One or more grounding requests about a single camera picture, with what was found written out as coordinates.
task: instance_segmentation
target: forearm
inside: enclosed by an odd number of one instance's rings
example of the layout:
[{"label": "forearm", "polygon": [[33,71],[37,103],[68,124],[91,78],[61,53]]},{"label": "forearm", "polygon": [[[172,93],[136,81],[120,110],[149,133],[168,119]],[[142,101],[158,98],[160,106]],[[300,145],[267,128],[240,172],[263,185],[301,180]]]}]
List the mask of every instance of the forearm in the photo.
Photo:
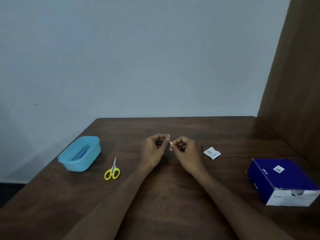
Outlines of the forearm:
[{"label": "forearm", "polygon": [[114,239],[132,200],[150,171],[138,166],[105,201],[76,224],[63,240]]},{"label": "forearm", "polygon": [[293,240],[266,216],[254,210],[206,171],[193,173],[240,240]]}]

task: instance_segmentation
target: scissor handle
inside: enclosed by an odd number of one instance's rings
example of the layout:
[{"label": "scissor handle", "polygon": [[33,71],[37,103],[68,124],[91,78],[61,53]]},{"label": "scissor handle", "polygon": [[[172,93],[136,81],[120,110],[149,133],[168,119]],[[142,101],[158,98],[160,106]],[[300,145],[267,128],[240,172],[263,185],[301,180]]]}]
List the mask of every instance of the scissor handle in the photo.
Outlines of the scissor handle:
[{"label": "scissor handle", "polygon": [[119,177],[119,175],[120,175],[120,169],[115,168],[115,169],[113,170],[112,178],[113,178],[113,179],[117,179],[117,178]]},{"label": "scissor handle", "polygon": [[111,176],[112,176],[112,168],[109,169],[108,171],[106,171],[106,173],[104,174],[104,179],[105,179],[105,180],[109,180],[109,179],[111,178]]}]

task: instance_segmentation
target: brown partition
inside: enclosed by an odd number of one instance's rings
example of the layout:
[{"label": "brown partition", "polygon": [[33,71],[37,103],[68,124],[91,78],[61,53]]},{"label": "brown partition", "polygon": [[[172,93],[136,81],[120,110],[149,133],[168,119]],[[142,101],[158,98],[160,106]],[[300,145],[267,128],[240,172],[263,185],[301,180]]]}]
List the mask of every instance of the brown partition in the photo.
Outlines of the brown partition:
[{"label": "brown partition", "polygon": [[291,0],[258,117],[320,167],[320,0]]}]

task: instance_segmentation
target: cardboard box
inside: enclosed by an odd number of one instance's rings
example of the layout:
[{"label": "cardboard box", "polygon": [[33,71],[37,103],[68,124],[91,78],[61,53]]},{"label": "cardboard box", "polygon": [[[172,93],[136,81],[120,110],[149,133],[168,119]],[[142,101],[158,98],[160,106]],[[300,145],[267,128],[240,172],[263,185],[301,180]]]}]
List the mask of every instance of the cardboard box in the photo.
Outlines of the cardboard box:
[{"label": "cardboard box", "polygon": [[248,176],[267,206],[310,206],[320,188],[291,160],[252,159]]}]

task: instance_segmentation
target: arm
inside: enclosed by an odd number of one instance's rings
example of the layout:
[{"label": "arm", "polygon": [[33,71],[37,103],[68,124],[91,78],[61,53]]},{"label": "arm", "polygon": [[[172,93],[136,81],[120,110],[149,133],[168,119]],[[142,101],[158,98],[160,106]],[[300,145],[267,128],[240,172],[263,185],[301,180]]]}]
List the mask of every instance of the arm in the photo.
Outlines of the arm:
[{"label": "arm", "polygon": [[294,240],[207,172],[202,163],[201,144],[186,137],[172,143],[172,150],[184,169],[205,189],[240,240]]},{"label": "arm", "polygon": [[165,135],[157,134],[145,139],[142,142],[141,159],[137,169],[105,201],[80,220],[63,240],[114,239],[140,185],[158,165],[169,145],[170,138],[165,138]]}]

